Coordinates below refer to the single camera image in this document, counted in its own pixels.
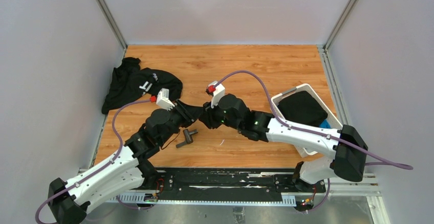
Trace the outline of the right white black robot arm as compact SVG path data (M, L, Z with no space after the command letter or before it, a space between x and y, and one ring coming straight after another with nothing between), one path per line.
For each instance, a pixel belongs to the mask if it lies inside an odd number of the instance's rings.
M331 177L349 182L363 179L368 147L350 125L324 129L291 124L271 113L250 110L232 94L224 95L216 106L205 103L199 120L209 129L225 125L253 141L287 143L322 154L317 160L297 164L292 183L298 191L307 191L314 183Z

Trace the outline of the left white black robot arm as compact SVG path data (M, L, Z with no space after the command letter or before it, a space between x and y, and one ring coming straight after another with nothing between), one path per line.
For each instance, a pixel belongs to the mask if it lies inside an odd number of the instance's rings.
M157 183L157 171L149 158L160 151L172 135L193 124L203 109L175 101L173 108L158 108L138 132L105 160L77 176L49 185L48 206L56 223L81 223L105 201L126 190L149 190Z

